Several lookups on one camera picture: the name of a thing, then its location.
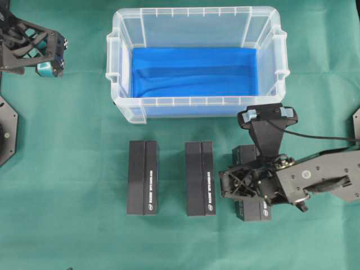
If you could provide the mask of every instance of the black cable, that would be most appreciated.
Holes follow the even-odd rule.
[[[296,135],[299,137],[304,137],[304,138],[310,138],[310,139],[318,139],[318,140],[339,140],[339,141],[347,141],[347,142],[360,142],[360,139],[351,139],[351,138],[346,138],[346,137],[323,137],[323,136],[312,136],[312,135],[305,135],[305,134],[301,134],[301,133],[296,133],[296,132],[292,132],[292,131],[288,131],[285,130],[283,128],[278,127],[277,125],[275,125],[273,122],[271,122],[270,120],[266,120],[270,125],[272,125],[274,128],[276,128],[279,131],[282,131],[284,133],[288,133],[291,135]]]

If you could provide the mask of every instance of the plastic storage bin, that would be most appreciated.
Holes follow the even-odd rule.
[[[286,32],[272,7],[131,8],[115,13],[107,36],[106,77],[111,97],[126,119],[236,116],[249,105],[285,96]],[[132,94],[132,50],[148,47],[255,48],[257,96],[142,97]]]

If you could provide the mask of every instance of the black rectangular block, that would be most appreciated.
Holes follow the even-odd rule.
[[[255,197],[235,202],[237,216],[242,221],[270,221],[271,208],[263,198]]]
[[[232,150],[233,165],[244,165],[257,159],[259,151],[255,145],[239,145]]]
[[[186,142],[188,216],[216,215],[212,142]]]
[[[158,209],[158,143],[130,141],[127,214],[155,215]]]

